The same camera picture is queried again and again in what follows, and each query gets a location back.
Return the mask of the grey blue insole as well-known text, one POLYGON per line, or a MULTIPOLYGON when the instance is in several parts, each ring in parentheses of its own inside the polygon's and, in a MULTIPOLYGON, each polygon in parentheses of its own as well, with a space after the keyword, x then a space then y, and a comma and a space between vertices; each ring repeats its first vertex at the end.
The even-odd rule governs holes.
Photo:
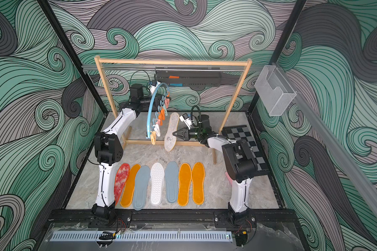
POLYGON ((173 204, 178 200, 178 176, 179 167, 175 161, 171 161, 167 164, 165 169, 165 184, 166 184, 166 198, 168 203, 173 204))
POLYGON ((149 180, 150 180, 150 168, 144 165, 139 169, 135 177, 133 208, 136 211, 143 209, 146 205, 149 180))

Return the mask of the beige insole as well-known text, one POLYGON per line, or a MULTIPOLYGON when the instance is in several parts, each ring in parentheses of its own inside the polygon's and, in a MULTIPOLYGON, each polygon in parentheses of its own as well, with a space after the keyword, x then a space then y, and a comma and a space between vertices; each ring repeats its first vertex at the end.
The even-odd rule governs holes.
POLYGON ((179 124, 179 114, 178 113, 172 113, 170 115, 169 123, 168 123, 168 130, 166 132, 166 135, 164 137, 164 148, 167 152, 172 151, 174 146, 177 142, 177 137, 173 135, 175 131, 178 129, 179 124))

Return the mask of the blue clip hanger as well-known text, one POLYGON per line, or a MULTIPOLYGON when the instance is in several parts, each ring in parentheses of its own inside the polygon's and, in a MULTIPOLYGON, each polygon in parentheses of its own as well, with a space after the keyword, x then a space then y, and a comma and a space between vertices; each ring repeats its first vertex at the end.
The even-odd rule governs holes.
POLYGON ((158 124, 159 127, 162 125, 166 116, 168 115, 169 103, 171 101, 170 88, 168 84, 161 83, 158 86, 158 92, 155 96, 162 96, 163 106, 158 108, 151 108, 149 102, 148 116, 146 122, 147 129, 147 139, 150 139, 152 144, 156 143, 157 135, 154 131, 154 125, 158 124))

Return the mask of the white insole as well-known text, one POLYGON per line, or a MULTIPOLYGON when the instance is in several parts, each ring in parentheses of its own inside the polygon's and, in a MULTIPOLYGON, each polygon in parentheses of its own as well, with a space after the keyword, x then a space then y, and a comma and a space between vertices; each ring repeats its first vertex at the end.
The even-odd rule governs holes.
POLYGON ((162 201, 163 182, 164 182, 164 168, 161 163, 155 163, 151 167, 151 194, 150 202, 153 206, 157 206, 162 201))

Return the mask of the orange insole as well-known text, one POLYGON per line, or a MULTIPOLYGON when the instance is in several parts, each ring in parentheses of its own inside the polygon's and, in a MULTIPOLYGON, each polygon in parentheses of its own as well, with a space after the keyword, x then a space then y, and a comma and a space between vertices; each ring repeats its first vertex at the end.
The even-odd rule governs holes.
POLYGON ((179 206, 186 206, 189 200, 192 170, 188 163, 183 163, 179 170, 179 193, 178 193, 178 204, 179 206))
POLYGON ((201 162, 194 164, 192 169, 193 201, 197 205, 204 203, 205 168, 201 162))
POLYGON ((134 196, 134 191, 135 191, 135 178, 140 168, 141 168, 140 164, 135 164, 130 169, 129 176, 124 187, 123 196, 120 200, 120 205, 123 208, 129 207, 133 202, 133 196, 134 196))

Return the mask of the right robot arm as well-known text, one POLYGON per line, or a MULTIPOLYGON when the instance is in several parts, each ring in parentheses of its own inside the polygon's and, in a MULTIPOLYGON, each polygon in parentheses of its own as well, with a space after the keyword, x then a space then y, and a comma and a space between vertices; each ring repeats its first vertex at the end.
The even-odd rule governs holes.
POLYGON ((233 226, 251 221, 251 210, 248 206, 249 188, 252 178, 258 170, 258 161, 246 140, 231 140, 214 132, 210 126, 209 116, 201 114, 198 106, 191 109, 190 114, 183 114, 179 119, 185 127, 172 133, 183 140, 197 140, 208 148, 223 154, 227 173, 232 179, 231 198, 228 203, 228 218, 233 226))

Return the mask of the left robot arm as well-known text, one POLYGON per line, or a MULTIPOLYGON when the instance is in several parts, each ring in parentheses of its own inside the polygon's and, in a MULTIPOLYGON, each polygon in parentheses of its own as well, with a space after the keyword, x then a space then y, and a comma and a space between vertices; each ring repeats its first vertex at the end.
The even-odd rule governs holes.
POLYGON ((98 218, 108 220, 109 224, 114 223, 117 218, 114 211, 116 205, 114 187, 118 171, 117 163, 120 162, 124 152, 120 137, 144 109, 148 108, 151 113, 154 106, 164 101, 161 94, 157 93, 160 83, 150 81, 149 86, 150 94, 145 96, 141 84, 132 85, 129 102, 124 105, 111 125, 94 136, 99 183, 92 213, 98 218))

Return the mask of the red patterned insole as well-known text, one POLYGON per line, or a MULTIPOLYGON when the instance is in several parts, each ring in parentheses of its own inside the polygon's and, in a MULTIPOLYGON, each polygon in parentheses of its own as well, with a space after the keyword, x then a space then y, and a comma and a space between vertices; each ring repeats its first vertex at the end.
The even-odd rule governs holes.
POLYGON ((124 193, 124 189, 129 178, 130 174, 130 165, 127 163, 123 163, 118 171, 116 172, 115 176, 115 184, 114 184, 114 196, 115 202, 117 204, 121 203, 121 199, 124 193))

